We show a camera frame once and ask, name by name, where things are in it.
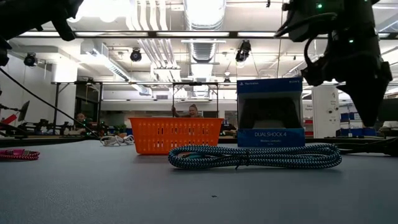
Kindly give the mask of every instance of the blue box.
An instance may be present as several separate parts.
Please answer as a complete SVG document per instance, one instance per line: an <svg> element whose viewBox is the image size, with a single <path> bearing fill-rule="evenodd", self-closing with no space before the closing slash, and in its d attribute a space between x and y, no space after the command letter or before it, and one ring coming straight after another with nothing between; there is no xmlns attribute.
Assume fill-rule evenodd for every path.
<svg viewBox="0 0 398 224"><path fill-rule="evenodd" d="M305 145L302 78L239 80L238 146Z"/></svg>

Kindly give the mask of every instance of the security camera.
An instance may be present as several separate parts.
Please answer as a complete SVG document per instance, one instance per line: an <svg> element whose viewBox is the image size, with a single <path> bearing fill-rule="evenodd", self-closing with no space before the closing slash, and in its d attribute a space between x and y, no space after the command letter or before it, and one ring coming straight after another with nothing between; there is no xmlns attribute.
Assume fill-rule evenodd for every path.
<svg viewBox="0 0 398 224"><path fill-rule="evenodd" d="M37 58L35 53L28 53L24 59L24 64L29 67L36 67L37 66Z"/></svg>
<svg viewBox="0 0 398 224"><path fill-rule="evenodd" d="M133 50L132 50L132 53L131 53L131 55L130 55L130 59L131 59L133 62L139 62L139 61L141 61L142 55L141 55L141 53L140 53L140 49L133 49Z"/></svg>
<svg viewBox="0 0 398 224"><path fill-rule="evenodd" d="M249 57L249 52L251 51L250 41L244 40L238 49L236 54L236 62L244 62Z"/></svg>

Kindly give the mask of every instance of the table surface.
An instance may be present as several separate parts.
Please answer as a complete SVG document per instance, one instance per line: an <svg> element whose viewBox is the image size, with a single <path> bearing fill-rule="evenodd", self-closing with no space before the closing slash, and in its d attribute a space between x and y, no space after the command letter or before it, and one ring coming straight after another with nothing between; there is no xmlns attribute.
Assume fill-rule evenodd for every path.
<svg viewBox="0 0 398 224"><path fill-rule="evenodd" d="M181 170L98 141L26 149L40 159L0 162L1 224L397 223L392 157L344 156L325 170Z"/></svg>

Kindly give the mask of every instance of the red object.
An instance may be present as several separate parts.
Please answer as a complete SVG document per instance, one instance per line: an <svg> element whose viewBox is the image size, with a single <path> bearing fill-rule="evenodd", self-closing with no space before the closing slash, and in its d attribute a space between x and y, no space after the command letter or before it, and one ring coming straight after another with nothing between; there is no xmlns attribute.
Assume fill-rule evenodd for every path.
<svg viewBox="0 0 398 224"><path fill-rule="evenodd" d="M33 161L39 159L39 152L28 151L25 149L9 149L0 151L0 159L17 159Z"/></svg>
<svg viewBox="0 0 398 224"><path fill-rule="evenodd" d="M187 145L217 146L223 118L129 118L139 154Z"/></svg>
<svg viewBox="0 0 398 224"><path fill-rule="evenodd" d="M8 118L2 120L1 122L3 124L10 124L11 122L15 121L17 119L17 116L15 114L9 116Z"/></svg>

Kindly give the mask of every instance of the workbench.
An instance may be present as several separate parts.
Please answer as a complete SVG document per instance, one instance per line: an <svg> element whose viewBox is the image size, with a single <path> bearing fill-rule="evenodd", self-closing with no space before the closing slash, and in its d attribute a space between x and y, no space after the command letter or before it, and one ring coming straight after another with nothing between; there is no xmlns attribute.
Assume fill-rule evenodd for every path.
<svg viewBox="0 0 398 224"><path fill-rule="evenodd" d="M397 223L393 157L343 156L325 170L181 170L99 141L25 149L40 159L0 162L1 224Z"/></svg>

